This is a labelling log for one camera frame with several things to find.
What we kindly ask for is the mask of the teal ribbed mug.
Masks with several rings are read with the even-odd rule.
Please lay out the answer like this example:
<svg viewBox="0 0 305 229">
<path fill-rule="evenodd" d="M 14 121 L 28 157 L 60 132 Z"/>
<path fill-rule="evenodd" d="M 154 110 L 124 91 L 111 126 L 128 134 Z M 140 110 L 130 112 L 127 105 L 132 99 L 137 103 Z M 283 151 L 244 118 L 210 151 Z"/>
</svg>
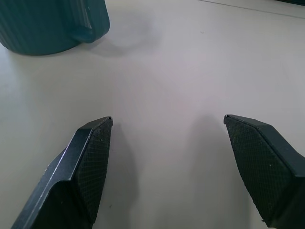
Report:
<svg viewBox="0 0 305 229">
<path fill-rule="evenodd" d="M 18 54 L 63 52 L 109 29 L 105 0 L 0 0 L 0 44 Z"/>
</svg>

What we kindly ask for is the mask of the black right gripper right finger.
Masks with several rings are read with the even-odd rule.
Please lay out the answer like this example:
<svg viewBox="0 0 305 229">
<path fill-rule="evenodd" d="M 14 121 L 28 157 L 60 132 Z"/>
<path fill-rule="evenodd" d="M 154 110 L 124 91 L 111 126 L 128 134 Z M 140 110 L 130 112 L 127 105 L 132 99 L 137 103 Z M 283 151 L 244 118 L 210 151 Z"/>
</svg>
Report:
<svg viewBox="0 0 305 229">
<path fill-rule="evenodd" d="M 224 117 L 244 185 L 263 222 L 275 229 L 305 229 L 305 157 L 271 125 Z"/>
</svg>

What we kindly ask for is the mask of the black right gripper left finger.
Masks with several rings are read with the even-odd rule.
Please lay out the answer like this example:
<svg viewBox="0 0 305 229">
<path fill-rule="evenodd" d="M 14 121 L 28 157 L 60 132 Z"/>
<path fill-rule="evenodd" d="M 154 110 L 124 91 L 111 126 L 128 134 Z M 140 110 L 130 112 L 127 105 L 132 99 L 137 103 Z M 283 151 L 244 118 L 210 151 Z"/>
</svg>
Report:
<svg viewBox="0 0 305 229">
<path fill-rule="evenodd" d="M 113 119 L 80 127 L 47 166 L 11 229 L 92 229 L 106 180 Z"/>
</svg>

